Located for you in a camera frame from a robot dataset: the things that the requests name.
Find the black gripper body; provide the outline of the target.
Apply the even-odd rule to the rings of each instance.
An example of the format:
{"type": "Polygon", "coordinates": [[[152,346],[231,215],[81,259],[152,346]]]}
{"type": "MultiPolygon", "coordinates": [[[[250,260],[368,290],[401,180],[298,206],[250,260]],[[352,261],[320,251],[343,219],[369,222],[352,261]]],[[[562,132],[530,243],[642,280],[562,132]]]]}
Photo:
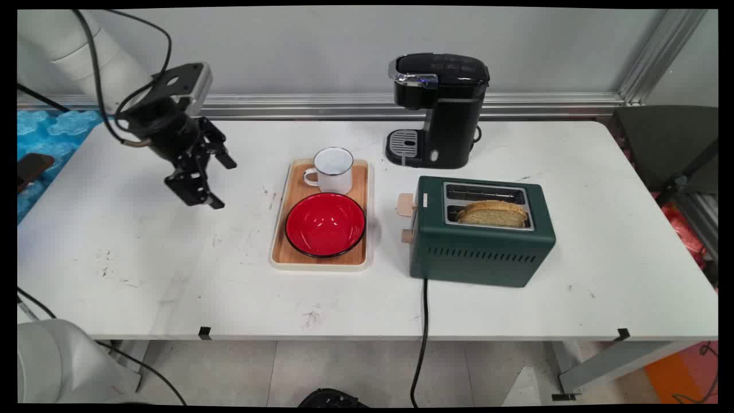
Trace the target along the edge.
{"type": "Polygon", "coordinates": [[[162,159],[178,163],[198,144],[200,128],[173,99],[144,100],[126,109],[121,119],[128,122],[131,133],[162,159]]]}

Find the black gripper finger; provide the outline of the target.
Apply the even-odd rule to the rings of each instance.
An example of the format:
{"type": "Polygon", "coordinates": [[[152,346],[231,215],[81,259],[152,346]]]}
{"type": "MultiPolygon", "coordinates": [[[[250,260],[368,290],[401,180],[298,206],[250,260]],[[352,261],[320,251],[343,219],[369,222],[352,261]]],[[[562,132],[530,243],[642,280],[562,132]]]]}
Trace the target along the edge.
{"type": "Polygon", "coordinates": [[[163,180],[187,206],[208,205],[212,209],[223,209],[225,206],[209,188],[206,168],[211,156],[207,151],[183,153],[173,162],[173,173],[163,180]]]}
{"type": "Polygon", "coordinates": [[[204,139],[205,151],[213,155],[224,168],[237,168],[237,163],[230,156],[225,146],[225,134],[206,117],[197,118],[197,123],[200,134],[204,139]]]}

